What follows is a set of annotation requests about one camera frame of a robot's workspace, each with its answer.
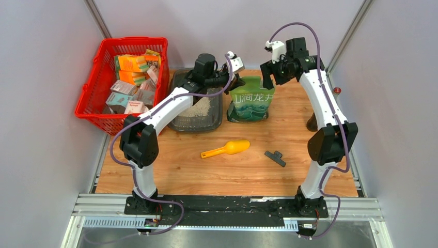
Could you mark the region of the green litter bag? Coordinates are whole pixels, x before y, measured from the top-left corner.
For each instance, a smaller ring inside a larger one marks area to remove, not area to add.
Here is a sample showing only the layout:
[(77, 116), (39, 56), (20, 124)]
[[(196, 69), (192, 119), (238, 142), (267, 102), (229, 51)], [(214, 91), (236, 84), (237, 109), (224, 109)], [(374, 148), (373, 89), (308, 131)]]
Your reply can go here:
[(241, 80), (244, 85), (229, 92), (231, 102), (226, 112), (227, 120), (247, 123), (267, 119), (275, 88), (264, 88), (259, 76), (244, 76)]

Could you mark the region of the black bag clip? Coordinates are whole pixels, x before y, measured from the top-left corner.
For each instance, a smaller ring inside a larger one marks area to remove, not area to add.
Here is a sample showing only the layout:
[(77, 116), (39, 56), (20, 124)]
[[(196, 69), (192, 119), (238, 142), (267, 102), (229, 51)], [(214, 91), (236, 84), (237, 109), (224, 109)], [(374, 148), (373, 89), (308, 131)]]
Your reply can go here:
[(277, 163), (278, 165), (280, 165), (281, 167), (285, 167), (286, 166), (286, 162), (282, 159), (283, 154), (279, 151), (274, 151), (274, 152), (269, 152), (266, 151), (264, 153), (264, 155), (268, 158), (270, 158), (271, 160), (273, 160), (275, 163)]

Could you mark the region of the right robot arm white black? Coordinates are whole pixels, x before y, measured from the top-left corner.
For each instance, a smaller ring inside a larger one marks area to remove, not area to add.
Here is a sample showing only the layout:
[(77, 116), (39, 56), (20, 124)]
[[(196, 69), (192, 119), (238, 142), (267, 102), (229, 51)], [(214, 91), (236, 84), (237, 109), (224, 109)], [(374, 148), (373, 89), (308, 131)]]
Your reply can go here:
[(328, 177), (333, 170), (341, 170), (337, 165), (348, 157), (358, 126), (341, 112), (328, 86), (322, 60), (309, 54), (305, 38), (267, 41), (265, 49), (272, 58), (260, 66), (263, 87), (272, 89), (296, 79), (310, 100), (311, 120), (317, 125), (316, 133), (307, 143), (310, 168), (298, 187), (293, 210), (299, 216), (322, 213)]

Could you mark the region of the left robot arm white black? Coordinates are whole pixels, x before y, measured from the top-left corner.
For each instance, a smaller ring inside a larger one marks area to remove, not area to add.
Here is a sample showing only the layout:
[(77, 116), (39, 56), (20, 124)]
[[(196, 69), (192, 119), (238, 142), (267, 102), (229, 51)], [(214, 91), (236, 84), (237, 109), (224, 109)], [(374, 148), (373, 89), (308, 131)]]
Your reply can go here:
[(153, 163), (159, 154), (158, 135), (179, 114), (202, 98), (211, 98), (239, 86), (239, 72), (245, 66), (240, 57), (229, 51), (226, 62), (217, 69), (215, 57), (203, 53), (194, 67), (175, 82), (173, 91), (155, 107), (135, 117), (128, 115), (119, 132), (119, 148), (132, 170), (134, 189), (127, 198), (126, 214), (152, 214), (164, 200), (158, 200), (154, 184)]

